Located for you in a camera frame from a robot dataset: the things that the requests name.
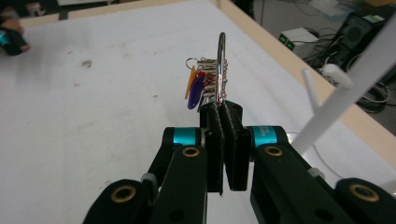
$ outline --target electronic equipment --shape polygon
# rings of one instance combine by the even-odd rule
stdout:
[[[346,71],[387,23],[395,9],[396,5],[391,4],[350,13],[333,38],[335,48],[332,52],[337,53],[332,56],[331,62]]]
[[[305,28],[298,28],[283,31],[279,36],[279,41],[301,59],[304,59],[314,53],[314,47],[318,43],[318,38],[309,33]]]

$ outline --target black device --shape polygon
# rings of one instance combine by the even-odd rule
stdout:
[[[199,128],[166,128],[141,181],[109,185],[84,224],[206,223],[206,194],[222,193],[223,165],[230,188],[246,190],[250,160],[259,223],[396,223],[396,200],[380,187],[349,178],[332,189],[309,174],[281,127],[244,127],[241,120],[242,107],[226,101],[203,105]]]
[[[346,71],[387,23],[395,9],[396,5],[390,4],[350,13],[333,38],[336,45],[332,51],[337,53],[331,57],[331,62]]]
[[[27,45],[18,31],[0,27],[0,46],[8,55],[14,56],[22,53],[21,47]]]

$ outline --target metal key ring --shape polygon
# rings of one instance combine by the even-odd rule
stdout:
[[[189,64],[188,64],[189,60],[195,60],[198,62],[198,59],[197,58],[189,58],[186,60],[186,66],[191,70],[191,67],[189,67]]]

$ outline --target white rod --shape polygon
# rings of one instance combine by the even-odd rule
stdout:
[[[314,114],[318,111],[320,105],[318,95],[315,90],[314,80],[312,80],[311,73],[308,69],[302,70],[306,91],[308,92],[309,103],[311,103],[312,111]]]
[[[338,87],[291,143],[300,154],[314,145],[352,104],[396,65],[395,39],[396,16],[393,16],[354,63],[349,73],[354,87],[351,90]]]

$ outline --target white pole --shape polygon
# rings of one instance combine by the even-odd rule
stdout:
[[[343,86],[335,89],[291,143],[300,154],[314,145],[352,104],[396,65],[395,40],[396,16],[393,16],[350,70],[354,87],[351,90]]]

